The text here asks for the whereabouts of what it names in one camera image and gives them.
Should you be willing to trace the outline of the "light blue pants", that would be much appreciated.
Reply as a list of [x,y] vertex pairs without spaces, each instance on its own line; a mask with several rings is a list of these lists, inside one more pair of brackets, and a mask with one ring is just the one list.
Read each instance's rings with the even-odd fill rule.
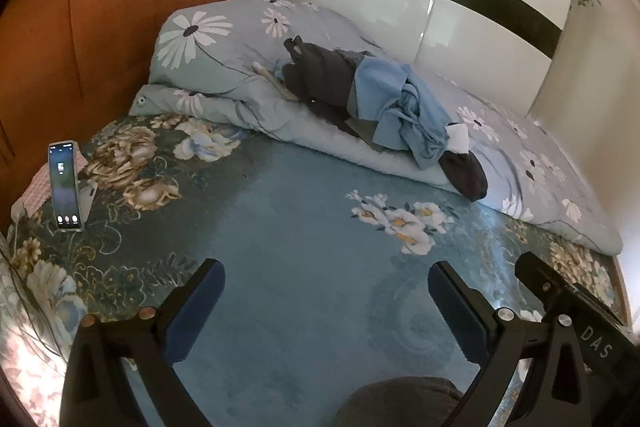
[[352,118],[374,124],[373,144],[410,153],[421,169],[437,164],[447,148],[451,118],[408,64],[363,57],[347,110]]

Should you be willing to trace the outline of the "white phone stand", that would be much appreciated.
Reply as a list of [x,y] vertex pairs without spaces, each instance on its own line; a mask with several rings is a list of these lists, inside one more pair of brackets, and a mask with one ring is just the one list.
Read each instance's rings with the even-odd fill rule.
[[93,180],[84,180],[79,185],[78,204],[80,223],[84,227],[89,219],[94,198],[98,193],[98,184]]

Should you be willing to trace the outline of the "teal floral bed blanket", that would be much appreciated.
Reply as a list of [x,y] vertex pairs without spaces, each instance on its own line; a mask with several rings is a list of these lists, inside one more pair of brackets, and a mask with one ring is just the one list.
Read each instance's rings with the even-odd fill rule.
[[78,233],[44,205],[1,239],[1,373],[32,420],[58,423],[84,315],[155,307],[207,258],[224,293],[177,367],[216,426],[325,426],[355,389],[475,375],[427,290],[445,260],[494,306],[539,320],[514,277],[533,251],[614,313],[611,258],[422,183],[265,135],[165,115],[114,121],[82,147],[98,184]]

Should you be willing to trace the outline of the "pink knitted cloth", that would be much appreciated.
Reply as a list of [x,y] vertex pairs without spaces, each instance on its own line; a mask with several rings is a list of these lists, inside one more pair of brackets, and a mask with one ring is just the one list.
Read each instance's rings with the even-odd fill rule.
[[43,165],[20,197],[20,202],[26,212],[26,216],[31,218],[35,216],[44,203],[50,198],[51,183],[48,166]]

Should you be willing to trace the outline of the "smartphone with lit screen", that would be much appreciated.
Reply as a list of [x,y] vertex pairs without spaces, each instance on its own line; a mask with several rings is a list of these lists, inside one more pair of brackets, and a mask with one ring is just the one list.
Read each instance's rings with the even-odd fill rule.
[[56,226],[62,231],[82,229],[75,159],[76,144],[73,141],[48,146],[52,208]]

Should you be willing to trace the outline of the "black rolled garment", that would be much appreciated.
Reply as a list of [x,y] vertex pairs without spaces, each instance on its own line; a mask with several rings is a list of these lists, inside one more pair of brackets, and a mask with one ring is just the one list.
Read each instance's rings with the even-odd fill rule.
[[446,150],[439,158],[439,167],[450,184],[467,200],[476,202],[486,197],[488,181],[485,171],[472,153],[454,153]]

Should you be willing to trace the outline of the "white garment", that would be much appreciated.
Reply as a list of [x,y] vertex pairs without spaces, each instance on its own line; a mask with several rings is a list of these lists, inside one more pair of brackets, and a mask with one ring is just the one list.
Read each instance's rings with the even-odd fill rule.
[[446,150],[454,154],[467,154],[470,151],[469,129],[464,122],[447,124],[448,142]]

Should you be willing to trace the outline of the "grey daisy print duvet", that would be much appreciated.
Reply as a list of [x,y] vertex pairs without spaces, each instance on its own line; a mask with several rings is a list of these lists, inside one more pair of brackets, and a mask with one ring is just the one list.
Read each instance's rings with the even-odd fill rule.
[[[138,92],[132,113],[177,113],[233,124],[460,194],[438,161],[421,169],[408,152],[373,150],[292,95],[282,78],[282,66],[291,61],[283,43],[296,36],[328,50],[367,51],[404,64],[327,8],[285,0],[214,2],[175,12],[163,24],[149,81]],[[550,136],[449,80],[411,67],[451,122],[464,122],[469,129],[470,152],[488,181],[486,197],[477,202],[598,253],[622,251],[620,233]]]

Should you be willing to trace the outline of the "dark grey jacket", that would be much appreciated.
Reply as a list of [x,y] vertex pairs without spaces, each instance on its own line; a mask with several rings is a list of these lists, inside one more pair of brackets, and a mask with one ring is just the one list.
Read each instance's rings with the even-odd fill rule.
[[284,87],[317,117],[355,138],[363,138],[373,150],[382,152],[383,147],[372,142],[369,125],[348,110],[356,70],[372,53],[328,50],[299,36],[285,39],[283,45],[291,57],[282,66]]

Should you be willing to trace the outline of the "wooden headboard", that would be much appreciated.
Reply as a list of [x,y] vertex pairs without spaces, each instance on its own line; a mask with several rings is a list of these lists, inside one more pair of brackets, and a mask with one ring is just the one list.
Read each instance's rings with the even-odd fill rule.
[[124,116],[148,80],[160,26],[221,0],[11,0],[1,17],[1,206],[46,162]]

